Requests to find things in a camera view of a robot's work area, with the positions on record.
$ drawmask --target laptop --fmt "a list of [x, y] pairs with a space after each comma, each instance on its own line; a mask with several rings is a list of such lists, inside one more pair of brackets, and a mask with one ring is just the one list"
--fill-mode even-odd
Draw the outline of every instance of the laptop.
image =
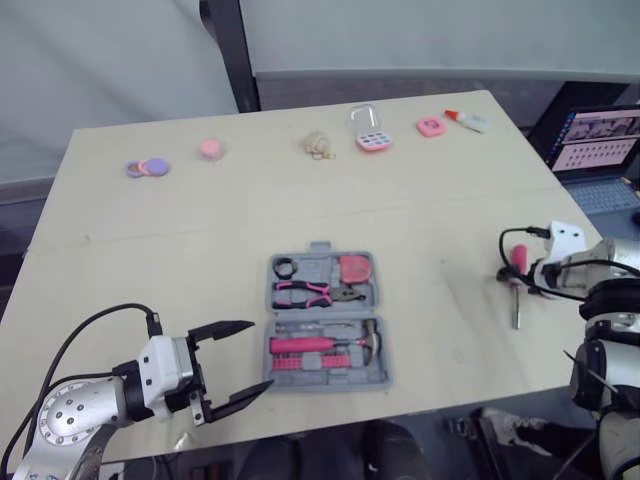
[[601, 234], [635, 240], [640, 197], [623, 176], [638, 151], [640, 105], [593, 107], [569, 112], [544, 159]]

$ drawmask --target laptop screen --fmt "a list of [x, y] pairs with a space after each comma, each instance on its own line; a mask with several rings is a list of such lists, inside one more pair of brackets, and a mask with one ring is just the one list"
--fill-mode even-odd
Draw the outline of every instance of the laptop screen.
[[639, 143], [640, 106], [575, 110], [567, 116], [547, 164], [559, 177], [622, 175]]

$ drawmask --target person's shoe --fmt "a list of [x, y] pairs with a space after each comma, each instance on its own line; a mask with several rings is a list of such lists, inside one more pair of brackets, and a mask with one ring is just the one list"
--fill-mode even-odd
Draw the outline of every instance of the person's shoe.
[[549, 423], [546, 420], [535, 417], [519, 417], [504, 410], [498, 410], [497, 408], [483, 408], [480, 416], [491, 421], [500, 445], [507, 447], [518, 445], [528, 448], [539, 455], [551, 456], [551, 454], [540, 445], [521, 439], [516, 430], [519, 427], [540, 430], [545, 424]]

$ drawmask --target white curtain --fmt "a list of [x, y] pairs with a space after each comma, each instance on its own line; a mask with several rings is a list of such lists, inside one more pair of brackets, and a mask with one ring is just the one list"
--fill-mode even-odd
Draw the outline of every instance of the white curtain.
[[76, 128], [236, 111], [198, 0], [0, 2], [0, 184], [55, 175]]

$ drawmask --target laptop keyboard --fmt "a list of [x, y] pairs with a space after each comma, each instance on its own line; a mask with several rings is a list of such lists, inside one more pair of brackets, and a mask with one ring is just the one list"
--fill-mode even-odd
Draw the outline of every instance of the laptop keyboard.
[[622, 181], [566, 189], [587, 215], [640, 208], [640, 198]]

